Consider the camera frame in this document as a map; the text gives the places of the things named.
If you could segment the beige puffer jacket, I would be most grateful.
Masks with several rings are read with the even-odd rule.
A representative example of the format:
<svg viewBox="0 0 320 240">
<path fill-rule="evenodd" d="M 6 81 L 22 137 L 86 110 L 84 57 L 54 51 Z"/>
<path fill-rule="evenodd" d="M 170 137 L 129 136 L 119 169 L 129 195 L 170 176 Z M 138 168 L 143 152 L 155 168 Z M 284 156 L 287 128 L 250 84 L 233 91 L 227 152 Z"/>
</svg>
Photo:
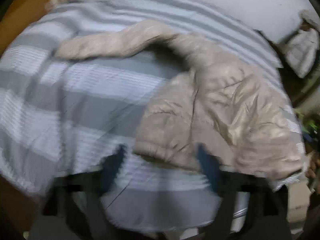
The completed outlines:
<svg viewBox="0 0 320 240">
<path fill-rule="evenodd" d="M 304 146 L 293 134 L 284 95 L 260 71 L 195 34 L 144 20 L 119 32 L 68 39 L 62 59 L 128 57 L 161 43 L 180 56 L 188 71 L 178 74 L 150 100 L 136 130 L 134 152 L 186 170 L 199 171 L 197 145 L 225 166 L 282 180 L 304 167 Z"/>
</svg>

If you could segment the grey striped bed sheet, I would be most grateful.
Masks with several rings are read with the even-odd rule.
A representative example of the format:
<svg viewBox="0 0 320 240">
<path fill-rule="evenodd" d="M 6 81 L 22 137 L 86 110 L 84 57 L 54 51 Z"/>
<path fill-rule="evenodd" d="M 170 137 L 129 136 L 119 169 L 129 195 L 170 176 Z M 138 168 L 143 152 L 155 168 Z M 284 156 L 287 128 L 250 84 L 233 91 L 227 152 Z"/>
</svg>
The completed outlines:
<svg viewBox="0 0 320 240">
<path fill-rule="evenodd" d="M 1 175 L 23 193 L 45 195 L 65 170 L 94 168 L 135 130 L 157 88 L 181 62 L 158 49 L 127 59 L 65 61 L 58 44 L 78 35 L 120 31 L 145 19 L 199 33 L 253 64 L 284 100 L 280 113 L 299 157 L 298 121 L 280 81 L 280 62 L 248 25 L 201 0 L 74 0 L 29 25 L 1 57 Z"/>
</svg>

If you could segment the white hanging puffer coat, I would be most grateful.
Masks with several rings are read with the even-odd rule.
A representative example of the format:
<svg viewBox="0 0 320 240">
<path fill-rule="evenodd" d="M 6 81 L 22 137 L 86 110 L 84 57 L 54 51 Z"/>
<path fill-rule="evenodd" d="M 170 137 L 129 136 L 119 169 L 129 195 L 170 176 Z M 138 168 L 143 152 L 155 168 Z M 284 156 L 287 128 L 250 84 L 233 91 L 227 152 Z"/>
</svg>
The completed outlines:
<svg viewBox="0 0 320 240">
<path fill-rule="evenodd" d="M 283 53 L 288 65 L 303 79 L 311 71 L 319 50 L 319 16 L 310 10 L 302 10 L 299 15 L 301 25 L 285 44 Z"/>
</svg>

